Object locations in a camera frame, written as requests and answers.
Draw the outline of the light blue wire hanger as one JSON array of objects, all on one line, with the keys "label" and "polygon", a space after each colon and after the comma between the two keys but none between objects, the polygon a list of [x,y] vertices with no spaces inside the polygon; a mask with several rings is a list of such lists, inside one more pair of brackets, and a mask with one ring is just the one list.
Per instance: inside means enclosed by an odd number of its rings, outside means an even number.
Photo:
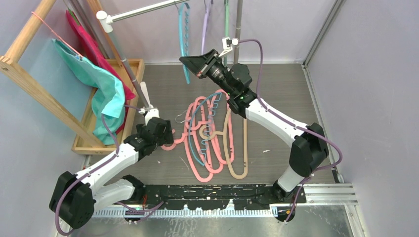
[{"label": "light blue wire hanger", "polygon": [[178,38],[180,56],[189,56],[189,16],[190,6],[183,2],[178,6]]}]

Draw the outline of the purple wire hanger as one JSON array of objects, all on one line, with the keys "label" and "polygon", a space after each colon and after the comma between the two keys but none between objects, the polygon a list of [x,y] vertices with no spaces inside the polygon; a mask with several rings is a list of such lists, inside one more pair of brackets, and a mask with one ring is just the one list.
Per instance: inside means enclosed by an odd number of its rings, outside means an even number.
[{"label": "purple wire hanger", "polygon": [[204,1],[205,6],[205,14],[203,18],[203,27],[202,27],[202,37],[201,37],[201,54],[204,53],[205,50],[205,44],[206,44],[206,34],[208,30],[208,24],[209,24],[209,17],[211,13],[211,9],[213,6],[213,0],[210,0],[209,3],[207,1]]}]

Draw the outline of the green wire hanger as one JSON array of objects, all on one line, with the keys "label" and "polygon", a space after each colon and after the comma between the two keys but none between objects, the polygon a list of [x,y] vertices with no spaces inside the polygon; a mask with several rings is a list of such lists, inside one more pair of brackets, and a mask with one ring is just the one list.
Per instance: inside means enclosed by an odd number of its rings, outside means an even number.
[{"label": "green wire hanger", "polygon": [[229,37],[229,0],[224,0],[224,36]]}]

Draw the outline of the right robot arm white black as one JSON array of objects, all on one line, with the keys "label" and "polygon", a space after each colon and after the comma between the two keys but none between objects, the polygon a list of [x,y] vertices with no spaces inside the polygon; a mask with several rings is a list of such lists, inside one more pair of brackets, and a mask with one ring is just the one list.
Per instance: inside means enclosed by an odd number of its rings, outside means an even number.
[{"label": "right robot arm white black", "polygon": [[252,77],[247,65],[223,65],[214,49],[200,56],[181,56],[180,62],[200,79],[209,78],[229,95],[231,111],[265,127],[291,149],[289,166],[273,185],[277,201],[288,202],[295,187],[327,158],[329,149],[323,140],[323,128],[295,121],[269,106],[250,89]]}]

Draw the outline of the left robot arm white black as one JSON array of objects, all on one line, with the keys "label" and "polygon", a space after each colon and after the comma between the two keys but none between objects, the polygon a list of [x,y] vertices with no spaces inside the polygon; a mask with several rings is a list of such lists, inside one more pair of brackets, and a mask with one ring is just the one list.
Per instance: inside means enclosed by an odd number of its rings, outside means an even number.
[{"label": "left robot arm white black", "polygon": [[108,181],[125,168],[149,156],[162,145],[174,142],[170,120],[153,117],[139,124],[137,133],[128,136],[101,161],[75,174],[62,173],[55,185],[49,209],[71,228],[84,226],[99,211],[119,201],[140,203],[145,196],[144,184],[126,175],[113,184]]}]

